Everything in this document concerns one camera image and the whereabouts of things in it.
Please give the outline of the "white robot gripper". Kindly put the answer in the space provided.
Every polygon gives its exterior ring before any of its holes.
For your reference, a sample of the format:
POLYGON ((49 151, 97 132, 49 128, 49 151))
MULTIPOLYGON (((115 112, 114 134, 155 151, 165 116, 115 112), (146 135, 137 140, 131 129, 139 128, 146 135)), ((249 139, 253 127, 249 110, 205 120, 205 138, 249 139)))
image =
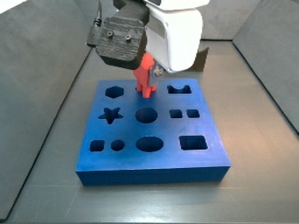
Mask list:
POLYGON ((173 74, 188 70, 196 61, 202 39, 200 8, 212 0, 143 0, 150 9, 146 26, 146 51, 155 58, 149 85, 158 84, 165 69, 173 74))

